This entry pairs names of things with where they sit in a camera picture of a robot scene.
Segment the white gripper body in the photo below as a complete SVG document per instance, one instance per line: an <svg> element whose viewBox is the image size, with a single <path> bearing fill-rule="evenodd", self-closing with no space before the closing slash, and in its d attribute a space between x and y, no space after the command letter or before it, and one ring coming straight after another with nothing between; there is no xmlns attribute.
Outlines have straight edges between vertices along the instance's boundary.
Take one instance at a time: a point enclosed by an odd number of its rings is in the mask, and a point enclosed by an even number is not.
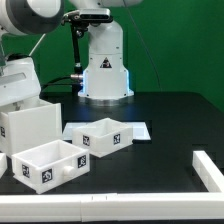
<svg viewBox="0 0 224 224"><path fill-rule="evenodd" d="M0 75L0 106L40 94L40 83L30 57L7 61Z"/></svg>

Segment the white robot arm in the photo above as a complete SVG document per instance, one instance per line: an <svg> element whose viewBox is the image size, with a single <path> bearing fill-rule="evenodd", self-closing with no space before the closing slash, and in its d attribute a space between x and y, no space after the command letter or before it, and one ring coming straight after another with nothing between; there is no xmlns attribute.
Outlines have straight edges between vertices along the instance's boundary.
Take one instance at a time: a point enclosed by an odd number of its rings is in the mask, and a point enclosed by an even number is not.
<svg viewBox="0 0 224 224"><path fill-rule="evenodd" d="M143 0L0 0L0 41L5 34L46 34L60 24L71 24L73 46L89 34L89 64L75 60L82 78L78 95L92 101L129 97L128 70L123 65L123 30L110 14L112 7L128 7Z"/></svg>

